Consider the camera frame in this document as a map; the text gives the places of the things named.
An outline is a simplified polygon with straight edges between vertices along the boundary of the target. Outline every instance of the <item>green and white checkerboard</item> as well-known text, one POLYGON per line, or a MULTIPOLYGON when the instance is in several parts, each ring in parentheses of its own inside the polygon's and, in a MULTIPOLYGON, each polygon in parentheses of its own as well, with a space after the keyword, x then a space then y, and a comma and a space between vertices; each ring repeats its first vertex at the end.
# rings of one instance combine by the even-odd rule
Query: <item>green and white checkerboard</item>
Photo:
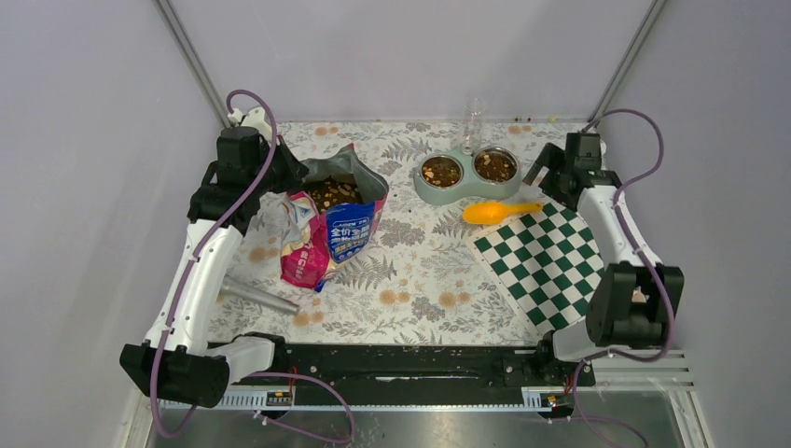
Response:
POLYGON ((585 221, 557 203, 481 231, 467 243, 540 334, 585 315, 604 266, 585 221))

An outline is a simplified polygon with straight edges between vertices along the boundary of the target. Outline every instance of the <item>gray wall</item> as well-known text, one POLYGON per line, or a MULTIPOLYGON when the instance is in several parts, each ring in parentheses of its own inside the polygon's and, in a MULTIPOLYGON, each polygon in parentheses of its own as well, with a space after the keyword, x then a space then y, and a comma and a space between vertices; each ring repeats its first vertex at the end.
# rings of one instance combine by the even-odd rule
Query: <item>gray wall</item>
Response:
MULTIPOLYGON (((664 167, 628 193, 685 272, 678 342, 717 447, 789 446, 791 3, 671 2, 613 106, 653 116, 664 167)), ((603 127, 622 177, 656 157, 637 118, 603 127)))
POLYGON ((221 91, 280 119, 585 118, 651 0, 173 0, 221 91))
POLYGON ((219 131, 149 1, 0 5, 0 446, 112 446, 219 131))

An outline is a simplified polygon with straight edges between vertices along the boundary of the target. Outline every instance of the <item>green pet bowl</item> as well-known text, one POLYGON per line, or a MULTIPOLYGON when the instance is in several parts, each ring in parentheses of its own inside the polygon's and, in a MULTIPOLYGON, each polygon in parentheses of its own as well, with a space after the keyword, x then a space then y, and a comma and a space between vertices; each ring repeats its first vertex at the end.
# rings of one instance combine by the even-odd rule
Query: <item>green pet bowl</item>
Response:
POLYGON ((469 196, 479 196, 489 199, 505 199, 519 191, 520 163, 519 160, 507 149, 501 147, 485 147, 472 154, 464 154, 460 148, 446 152, 432 154, 423 158, 418 163, 414 172, 415 190, 422 200, 432 205, 445 205, 469 196), (516 168, 514 174, 508 179, 491 180, 485 178, 476 169, 476 161, 485 161, 487 156, 505 157, 509 166, 516 168), (442 167, 458 169, 459 179, 452 185, 435 185, 439 180, 426 180, 423 168, 426 164, 440 165, 442 167))

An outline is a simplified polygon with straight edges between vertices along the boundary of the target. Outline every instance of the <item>orange spoon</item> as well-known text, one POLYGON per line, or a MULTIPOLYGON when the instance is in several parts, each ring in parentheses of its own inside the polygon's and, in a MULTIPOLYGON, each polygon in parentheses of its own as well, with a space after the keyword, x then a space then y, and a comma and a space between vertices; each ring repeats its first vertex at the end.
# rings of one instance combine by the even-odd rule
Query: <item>orange spoon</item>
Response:
POLYGON ((462 217, 470 224, 491 226, 511 215, 540 212, 542 203, 520 203, 505 205, 504 203, 475 203, 468 206, 462 217))

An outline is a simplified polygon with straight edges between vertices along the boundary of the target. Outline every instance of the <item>clear glass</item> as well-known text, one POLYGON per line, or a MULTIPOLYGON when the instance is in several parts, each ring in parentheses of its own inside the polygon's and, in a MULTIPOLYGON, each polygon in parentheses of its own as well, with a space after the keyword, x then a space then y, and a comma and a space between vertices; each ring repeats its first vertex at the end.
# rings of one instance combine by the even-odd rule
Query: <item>clear glass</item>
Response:
POLYGON ((459 126, 454 147, 461 147, 465 154, 472 154, 480 149, 483 142, 483 123, 486 122, 486 102, 473 98, 467 102, 467 109, 459 126))

